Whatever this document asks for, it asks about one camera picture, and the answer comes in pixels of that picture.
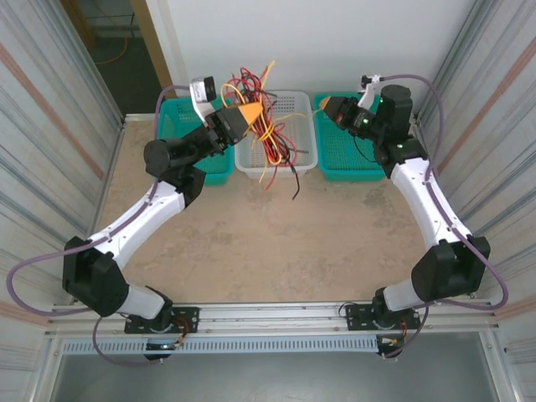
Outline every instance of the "doorway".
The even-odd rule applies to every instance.
[[[165,82],[162,78],[168,76],[167,66],[146,1],[61,0],[61,3],[121,114],[153,113],[160,90],[171,80]],[[158,53],[161,59],[155,62]],[[160,66],[159,74],[154,65]]]

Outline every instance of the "green basket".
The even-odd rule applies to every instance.
[[[212,102],[214,109],[221,108],[221,99]],[[192,106],[190,98],[168,99],[162,103],[158,121],[158,138],[184,137],[199,127],[201,120]],[[207,157],[195,164],[207,173],[204,183],[207,186],[221,186],[235,168],[235,150],[228,147],[223,155]]]
[[[313,109],[318,110],[320,102],[327,96],[355,96],[359,99],[361,94],[355,92],[320,94],[315,96],[313,100]],[[370,110],[375,113],[378,106],[379,95],[376,95]],[[315,127],[318,166],[320,166],[326,180],[330,182],[373,182],[385,177],[384,170],[376,162],[369,162],[362,157],[355,148],[352,136],[338,128],[326,116],[326,113],[320,112],[315,115]],[[372,142],[356,138],[356,143],[361,152],[373,161]]]

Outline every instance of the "robotic arm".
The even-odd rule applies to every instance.
[[[113,224],[86,241],[74,237],[65,246],[68,250],[108,238],[64,258],[63,288],[102,317],[115,312],[140,317],[155,332],[170,325],[173,303],[151,288],[129,285],[121,270],[155,230],[199,196],[205,172],[194,164],[238,143],[262,111],[260,103],[215,111],[209,103],[216,97],[212,78],[195,80],[190,93],[203,125],[183,138],[145,146],[146,171],[157,180],[152,189]]]
[[[373,142],[375,161],[404,195],[423,234],[427,251],[413,268],[411,278],[378,289],[373,299],[374,320],[381,327],[391,327],[407,309],[476,291],[485,266],[452,233],[426,189],[425,172],[430,161],[419,141],[409,135],[413,107],[410,90],[387,85],[381,90],[377,113],[369,110],[381,80],[378,75],[364,76],[365,91],[360,100],[330,97],[323,101],[322,108],[341,129]],[[473,237],[460,222],[433,173],[429,183],[457,230],[488,257],[487,240]]]
[[[353,318],[348,320],[348,328],[356,330],[369,326],[397,328],[401,318],[415,316],[415,306],[476,291],[485,269],[451,232],[452,225],[446,222],[426,189],[425,172],[430,162],[419,141],[409,135],[413,107],[410,90],[387,85],[381,90],[377,113],[369,110],[381,81],[379,75],[364,76],[360,100],[330,97],[323,101],[322,108],[341,129],[373,142],[374,159],[405,196],[427,251],[410,278],[378,289],[368,308],[347,307],[347,317]],[[190,94],[203,125],[183,138],[153,140],[145,146],[146,171],[157,180],[154,187],[101,232],[86,241],[74,237],[65,246],[67,250],[108,238],[64,258],[63,288],[103,317],[124,313],[153,332],[169,328],[172,301],[151,288],[129,285],[121,270],[155,230],[199,196],[205,173],[194,164],[238,143],[262,112],[259,103],[215,111],[209,103],[216,96],[211,78],[195,80],[190,85]],[[456,223],[457,230],[488,257],[490,247],[486,239],[472,236],[452,211],[433,174],[428,180],[437,202]],[[351,328],[351,322],[359,322],[359,327]]]

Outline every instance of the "vent grille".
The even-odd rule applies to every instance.
[[[105,339],[98,342],[106,354],[153,354],[147,351],[147,339]],[[178,350],[166,353],[281,353],[281,352],[378,352],[374,335],[188,338]],[[90,339],[73,339],[65,343],[64,354],[94,354]]]

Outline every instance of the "corrugated metal wall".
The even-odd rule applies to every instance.
[[[491,243],[508,282],[498,312],[527,400],[536,400],[536,2],[484,2],[440,82],[446,139],[436,161],[454,210]],[[435,148],[437,114],[423,114]],[[499,298],[487,275],[481,294]]]
[[[121,132],[115,103],[58,2],[0,0],[0,276],[91,230]],[[35,307],[65,302],[62,261],[27,267]],[[0,286],[0,400],[21,400],[46,318]]]

